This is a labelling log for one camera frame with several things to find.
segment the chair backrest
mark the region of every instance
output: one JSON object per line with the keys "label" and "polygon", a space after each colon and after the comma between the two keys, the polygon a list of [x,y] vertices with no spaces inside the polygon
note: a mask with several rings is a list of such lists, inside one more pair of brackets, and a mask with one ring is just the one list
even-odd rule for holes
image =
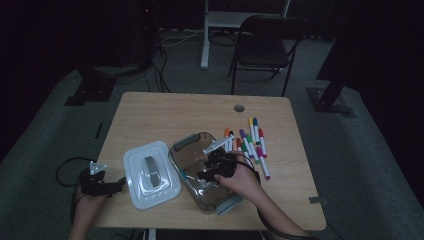
{"label": "chair backrest", "polygon": [[261,37],[301,41],[308,34],[309,26],[301,18],[254,15],[246,18],[240,33],[248,32]]}

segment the plastic lid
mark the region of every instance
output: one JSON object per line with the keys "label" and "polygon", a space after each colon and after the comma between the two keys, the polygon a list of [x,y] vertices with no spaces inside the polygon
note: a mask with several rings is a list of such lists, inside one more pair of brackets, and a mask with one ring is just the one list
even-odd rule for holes
{"label": "plastic lid", "polygon": [[168,147],[156,141],[124,155],[128,189],[134,206],[147,209],[176,197],[181,191],[177,172],[168,159]]}

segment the gray carpet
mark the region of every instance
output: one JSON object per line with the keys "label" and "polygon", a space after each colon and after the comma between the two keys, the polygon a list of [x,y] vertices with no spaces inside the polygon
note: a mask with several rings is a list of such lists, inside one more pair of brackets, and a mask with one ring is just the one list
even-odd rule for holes
{"label": "gray carpet", "polygon": [[[187,33],[167,33],[168,35]],[[221,43],[227,38],[216,37]],[[286,97],[290,99],[329,226],[312,232],[322,239],[422,239],[424,211],[400,172],[390,149],[357,92],[342,96],[356,118],[317,113],[307,87],[316,81],[331,42],[305,40],[299,47]],[[172,92],[229,94],[227,77],[233,48],[212,45],[209,69],[200,69],[202,42],[196,39],[164,47],[168,61],[163,78]],[[164,58],[157,52],[154,63]],[[104,71],[116,72],[105,68]],[[269,80],[268,73],[240,72],[235,93],[279,96],[285,70]],[[0,165],[0,239],[66,239],[70,231],[72,188],[56,183],[55,170],[71,157],[97,158],[120,97],[126,91],[157,92],[153,69],[118,80],[109,102],[66,107],[81,80],[76,71],[51,93],[31,125]],[[99,124],[103,124],[98,136]],[[75,181],[85,162],[63,169],[61,179]],[[90,239],[124,239],[131,229],[93,228]]]}

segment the person's left hand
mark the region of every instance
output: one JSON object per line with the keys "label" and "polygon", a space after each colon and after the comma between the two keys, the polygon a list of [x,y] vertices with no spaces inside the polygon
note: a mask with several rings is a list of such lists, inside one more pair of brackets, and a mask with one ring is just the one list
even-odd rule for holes
{"label": "person's left hand", "polygon": [[102,208],[107,195],[92,197],[81,193],[81,186],[78,186],[76,194],[76,207],[74,215],[74,227],[88,231],[97,213]]}

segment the wooden table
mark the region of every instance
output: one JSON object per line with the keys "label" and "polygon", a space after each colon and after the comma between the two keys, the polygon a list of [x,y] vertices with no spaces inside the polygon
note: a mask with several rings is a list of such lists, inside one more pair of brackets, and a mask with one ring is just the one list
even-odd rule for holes
{"label": "wooden table", "polygon": [[[241,104],[244,112],[236,112]],[[106,182],[125,176],[123,156],[129,149],[154,141],[171,147],[192,133],[209,132],[224,136],[228,127],[249,132],[248,118],[256,117],[264,131],[271,179],[266,181],[260,165],[262,186],[297,224],[306,230],[326,226],[321,205],[311,204],[317,196],[314,180],[290,102],[281,97],[228,96],[128,92],[121,99],[98,163],[107,164]],[[107,199],[95,222],[98,227],[169,229],[264,229],[256,208],[244,200],[230,212],[204,214],[182,185],[174,199],[147,210],[136,209],[124,186],[122,193]]]}

